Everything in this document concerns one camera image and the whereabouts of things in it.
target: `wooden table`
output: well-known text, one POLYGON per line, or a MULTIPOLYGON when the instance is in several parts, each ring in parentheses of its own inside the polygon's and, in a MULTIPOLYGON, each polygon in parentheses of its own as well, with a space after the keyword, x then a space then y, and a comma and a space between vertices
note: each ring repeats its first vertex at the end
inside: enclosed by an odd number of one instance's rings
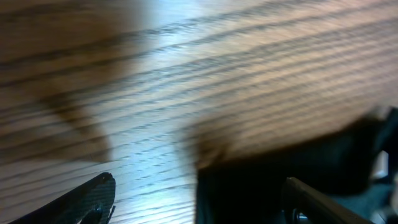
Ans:
POLYGON ((197 169, 397 103, 397 12, 382 0, 0 0, 0 222, 110 172, 111 223, 192 223, 197 169))

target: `dark fabric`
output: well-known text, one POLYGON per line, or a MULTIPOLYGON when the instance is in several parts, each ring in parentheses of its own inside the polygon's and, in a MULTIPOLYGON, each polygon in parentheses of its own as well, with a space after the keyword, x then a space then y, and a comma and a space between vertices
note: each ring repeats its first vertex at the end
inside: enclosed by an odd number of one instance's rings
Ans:
MULTIPOLYGON (((280 190, 286 177, 296 177, 340 200, 360 195, 369 188, 377 154, 386 150, 396 158, 397 130, 394 109, 385 121, 363 119, 345 131, 306 144, 201 170, 197 223, 284 223, 280 190)), ((391 167, 390 181, 385 184, 391 183, 395 170, 391 167)), ((388 190, 382 194, 385 198, 388 190)))

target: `black plastic part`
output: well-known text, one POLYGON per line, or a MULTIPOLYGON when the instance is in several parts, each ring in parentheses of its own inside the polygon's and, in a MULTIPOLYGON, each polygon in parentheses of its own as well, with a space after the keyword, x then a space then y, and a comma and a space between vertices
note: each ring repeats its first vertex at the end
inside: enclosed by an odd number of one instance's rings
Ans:
POLYGON ((287 224, 297 223, 297 211, 303 213, 312 223, 371 224, 294 177, 287 178, 283 185, 282 209, 287 224))
POLYGON ((38 210, 10 224, 56 223, 106 224, 114 202, 115 179, 102 173, 38 210))

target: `black object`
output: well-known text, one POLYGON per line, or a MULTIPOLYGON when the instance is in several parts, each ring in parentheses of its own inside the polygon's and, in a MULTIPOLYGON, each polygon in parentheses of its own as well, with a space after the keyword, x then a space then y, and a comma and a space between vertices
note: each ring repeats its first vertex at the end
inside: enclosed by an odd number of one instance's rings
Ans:
MULTIPOLYGON (((364 118, 305 144, 199 170, 196 223, 285 223, 280 195, 287 177, 327 195, 361 194, 369 188, 374 160, 382 150, 390 155, 390 167, 381 183, 391 185, 398 162, 392 159, 398 157, 397 109, 385 121, 364 118)), ((364 208, 356 213, 370 218, 379 204, 362 203, 364 208)))
POLYGON ((301 213, 311 223, 371 223, 294 177, 287 178, 283 185, 282 209, 287 224, 299 223, 301 213))
POLYGON ((115 180, 110 173, 102 173, 58 199, 10 224, 107 224, 114 202, 115 180))

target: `wood grain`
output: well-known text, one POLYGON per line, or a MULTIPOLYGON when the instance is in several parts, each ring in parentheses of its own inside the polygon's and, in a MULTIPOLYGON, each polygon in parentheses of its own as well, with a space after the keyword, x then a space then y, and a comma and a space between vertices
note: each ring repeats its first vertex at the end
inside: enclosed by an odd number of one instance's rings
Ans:
POLYGON ((397 105, 397 11, 0 0, 0 222, 111 172, 111 223, 192 223, 197 169, 397 105))

